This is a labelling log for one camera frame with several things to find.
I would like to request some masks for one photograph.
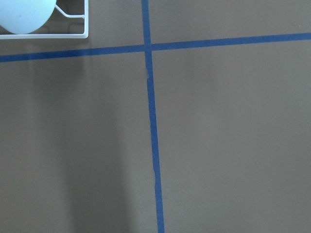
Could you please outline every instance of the blue tape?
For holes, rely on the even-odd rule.
[[[152,48],[151,48],[151,33],[150,33],[148,0],[141,1],[141,8],[142,8],[142,21],[143,21],[143,31],[144,31],[144,43],[145,43],[144,44],[145,45],[145,61],[146,61],[146,69],[148,72],[147,89],[148,89],[148,101],[149,101],[152,158],[153,158],[153,166],[154,166],[154,173],[155,173],[155,204],[156,204],[157,228],[158,228],[158,233],[165,233],[159,146],[158,146],[158,137],[157,137],[157,125],[156,125],[156,99],[155,99],[154,72],[153,72],[153,63],[152,63]]]
[[[310,40],[310,39],[311,39],[311,33],[264,35],[264,36],[252,36],[252,37],[238,37],[238,38],[225,38],[225,39],[213,39],[213,40],[197,40],[197,41],[152,44],[152,50],[153,51],[157,51],[157,50],[178,50],[178,49],[188,49],[188,48],[242,45],[242,44],[257,44],[257,43]]]
[[[107,48],[85,49],[85,50],[38,52],[28,54],[3,55],[0,56],[0,63],[41,60],[51,58],[68,58],[68,57],[117,54],[117,53],[144,52],[144,51],[145,51],[144,45],[132,45],[132,46],[107,47]]]

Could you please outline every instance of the white wire rack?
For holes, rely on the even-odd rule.
[[[84,32],[72,34],[2,34],[1,39],[74,39],[74,38],[87,38],[88,37],[88,0],[84,0],[84,14],[83,15],[69,15],[65,13],[57,4],[55,8],[67,18],[83,18],[84,19]]]

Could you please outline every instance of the white wire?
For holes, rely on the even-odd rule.
[[[55,5],[55,8],[65,17],[67,18],[85,18],[85,15],[68,15],[66,14],[58,5]]]

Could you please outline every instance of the gray surface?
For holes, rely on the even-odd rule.
[[[87,39],[1,40],[0,55],[143,44],[139,0],[90,0],[89,13]]]
[[[150,0],[153,43],[311,31],[308,0]]]
[[[167,233],[309,233],[311,42],[154,53]]]
[[[0,69],[0,232],[157,232],[144,54]]]

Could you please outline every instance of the vertical blue line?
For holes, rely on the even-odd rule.
[[[146,69],[148,73],[147,88],[148,88],[148,101],[149,101],[152,158],[153,158],[153,166],[154,166],[154,172],[155,172],[155,204],[156,204],[157,229],[158,229],[158,233],[165,233],[159,146],[158,146],[157,126],[156,126],[156,99],[155,99],[154,72],[153,72],[153,63],[152,63],[152,48],[151,48],[151,33],[150,33],[148,0],[141,1],[141,9],[142,9],[142,21],[143,21],[143,31],[144,31],[145,61],[146,61]]]

